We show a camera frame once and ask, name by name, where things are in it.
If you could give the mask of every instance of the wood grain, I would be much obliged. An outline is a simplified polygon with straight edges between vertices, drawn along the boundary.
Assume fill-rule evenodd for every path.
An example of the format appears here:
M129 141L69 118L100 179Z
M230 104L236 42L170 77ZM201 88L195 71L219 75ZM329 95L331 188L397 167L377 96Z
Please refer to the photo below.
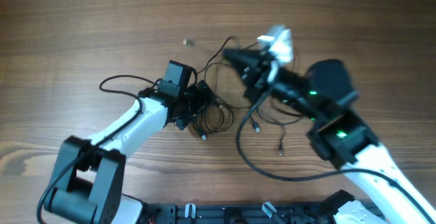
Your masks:
M168 60L200 68L229 35L250 44L275 23L293 30L298 70L345 61L361 92L356 109L415 186L436 204L436 0L0 0L0 223L34 223L59 145L117 119L132 100L98 91L107 76L162 77ZM182 39L196 41L186 48ZM226 67L208 81L232 104L246 104ZM136 92L146 84L119 80ZM240 118L244 111L238 113ZM310 149L309 121L287 129L245 128L244 151L286 176L331 170ZM286 183L252 172L236 152L236 126L203 142L169 125L129 160L124 193L185 204L321 200L345 189L337 176ZM47 221L61 220L44 214Z

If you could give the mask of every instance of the green light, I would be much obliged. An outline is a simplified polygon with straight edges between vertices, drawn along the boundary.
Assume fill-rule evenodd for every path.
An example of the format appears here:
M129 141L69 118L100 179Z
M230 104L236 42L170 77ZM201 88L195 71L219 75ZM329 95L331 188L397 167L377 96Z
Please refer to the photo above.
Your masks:
M336 135L341 139L343 139L345 136L347 136L347 134L344 131L338 131L338 133Z

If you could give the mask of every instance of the wooden surface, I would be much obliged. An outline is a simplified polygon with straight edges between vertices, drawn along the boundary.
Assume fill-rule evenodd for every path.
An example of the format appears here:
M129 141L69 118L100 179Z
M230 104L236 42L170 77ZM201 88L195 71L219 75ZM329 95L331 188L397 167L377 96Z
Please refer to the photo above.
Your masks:
M292 28L298 70L345 61L361 98L356 109L415 186L436 204L436 0L0 0L0 223L34 223L59 145L117 119L131 98L105 94L107 76L162 77L168 60L200 68L229 35L250 44L275 23ZM197 47L186 48L190 37ZM232 70L208 81L246 104ZM136 92L146 84L110 86ZM285 176L331 170L309 147L310 121L287 129L247 127L243 147L260 167ZM231 131L203 142L174 125L128 161L123 191L150 203L274 203L321 200L345 189L342 176L287 183L252 172ZM47 221L59 219L44 213Z

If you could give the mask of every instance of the wooden table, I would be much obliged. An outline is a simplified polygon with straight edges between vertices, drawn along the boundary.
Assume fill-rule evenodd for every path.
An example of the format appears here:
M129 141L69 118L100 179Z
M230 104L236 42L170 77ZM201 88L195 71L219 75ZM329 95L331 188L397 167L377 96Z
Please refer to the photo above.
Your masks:
M298 70L345 61L361 98L357 111L407 177L436 204L436 0L0 0L0 223L34 223L57 151L69 135L102 130L131 98L105 94L107 76L162 77L170 59L201 68L229 35L247 45L275 23L294 34ZM182 45L190 37L195 48ZM247 104L235 73L208 81ZM146 84L114 81L137 92ZM238 119L245 111L238 112ZM247 126L243 147L260 167L284 176L331 170L309 147L311 121L287 128ZM322 200L344 177L288 183L252 172L235 147L236 125L203 142L168 125L128 161L123 192L150 203L274 203ZM49 223L60 220L44 213Z

